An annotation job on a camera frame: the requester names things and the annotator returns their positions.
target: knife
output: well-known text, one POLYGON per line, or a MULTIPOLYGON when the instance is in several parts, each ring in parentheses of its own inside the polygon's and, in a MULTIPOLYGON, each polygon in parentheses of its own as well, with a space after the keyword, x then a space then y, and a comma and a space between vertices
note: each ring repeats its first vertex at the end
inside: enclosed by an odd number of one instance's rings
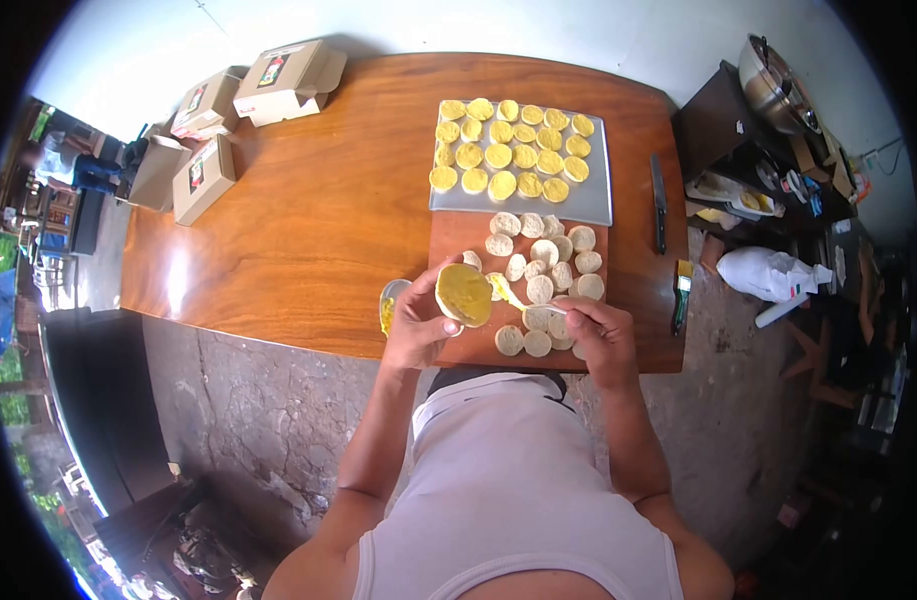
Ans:
POLYGON ((662 180, 662 165, 658 155, 651 153, 651 186, 655 190, 655 246, 658 254, 665 253, 665 213, 668 205, 665 202, 665 182, 662 180))

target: wooden table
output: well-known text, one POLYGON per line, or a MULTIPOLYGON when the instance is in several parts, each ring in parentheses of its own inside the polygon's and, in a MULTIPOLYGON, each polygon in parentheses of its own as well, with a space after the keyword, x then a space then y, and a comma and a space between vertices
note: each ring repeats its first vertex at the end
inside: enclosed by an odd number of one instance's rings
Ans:
POLYGON ((664 93, 608 73, 491 54, 402 54, 350 63, 318 115, 232 141, 238 184, 192 227, 133 210, 121 306, 313 349, 379 358, 378 298, 425 269, 428 169, 438 103, 492 100, 561 107, 605 120, 615 224, 609 304, 635 317, 643 373, 682 366, 670 333, 675 260, 687 258, 684 192, 664 93), (648 157, 668 193, 658 256, 648 157))

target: stainless steel pot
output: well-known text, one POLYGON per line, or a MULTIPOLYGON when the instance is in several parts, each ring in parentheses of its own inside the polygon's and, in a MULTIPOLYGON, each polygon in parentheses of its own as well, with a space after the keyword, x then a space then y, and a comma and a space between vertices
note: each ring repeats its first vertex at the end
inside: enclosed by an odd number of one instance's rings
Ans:
POLYGON ((779 132, 798 135, 821 126, 801 83, 765 38, 749 35, 739 54, 741 91, 752 109, 779 132))

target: white tank top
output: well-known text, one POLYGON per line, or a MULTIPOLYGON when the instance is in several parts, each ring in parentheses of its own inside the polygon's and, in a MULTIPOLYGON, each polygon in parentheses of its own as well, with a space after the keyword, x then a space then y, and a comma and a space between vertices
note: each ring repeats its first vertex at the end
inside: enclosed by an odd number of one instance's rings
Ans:
POLYGON ((621 600, 682 600, 668 536, 612 491, 578 417, 546 395, 561 392, 543 375, 495 373, 415 411, 415 470, 358 542, 355 600, 451 600, 537 569, 621 600))

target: plastic bag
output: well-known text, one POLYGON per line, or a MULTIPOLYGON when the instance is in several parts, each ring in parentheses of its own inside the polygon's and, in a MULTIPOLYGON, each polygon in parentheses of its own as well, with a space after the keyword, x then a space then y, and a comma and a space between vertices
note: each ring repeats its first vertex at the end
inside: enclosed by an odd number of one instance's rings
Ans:
POLYGON ((789 254, 766 247, 732 250, 718 260, 718 274, 730 287, 770 303, 784 303, 799 294, 814 294, 832 280, 822 265, 810 267, 789 254))

